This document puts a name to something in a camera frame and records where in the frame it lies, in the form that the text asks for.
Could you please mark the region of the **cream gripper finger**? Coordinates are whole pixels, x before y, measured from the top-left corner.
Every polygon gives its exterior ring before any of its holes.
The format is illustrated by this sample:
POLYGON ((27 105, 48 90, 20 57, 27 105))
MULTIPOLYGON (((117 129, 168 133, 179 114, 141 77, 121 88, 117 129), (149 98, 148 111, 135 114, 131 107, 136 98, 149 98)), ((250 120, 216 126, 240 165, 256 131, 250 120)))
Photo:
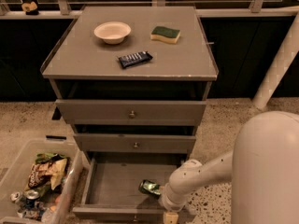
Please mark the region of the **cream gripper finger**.
POLYGON ((165 211, 163 222, 164 224, 178 224, 178 213, 165 211))

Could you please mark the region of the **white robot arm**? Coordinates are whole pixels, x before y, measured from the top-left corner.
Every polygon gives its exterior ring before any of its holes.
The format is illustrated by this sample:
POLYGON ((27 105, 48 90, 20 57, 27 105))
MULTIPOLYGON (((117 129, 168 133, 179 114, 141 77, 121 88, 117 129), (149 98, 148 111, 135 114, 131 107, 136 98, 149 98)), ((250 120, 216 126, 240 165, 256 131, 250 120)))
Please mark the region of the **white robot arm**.
POLYGON ((232 184, 231 224, 299 224, 299 115, 282 111, 248 120, 234 149, 206 164, 185 161, 160 204, 179 212, 203 186, 232 184))

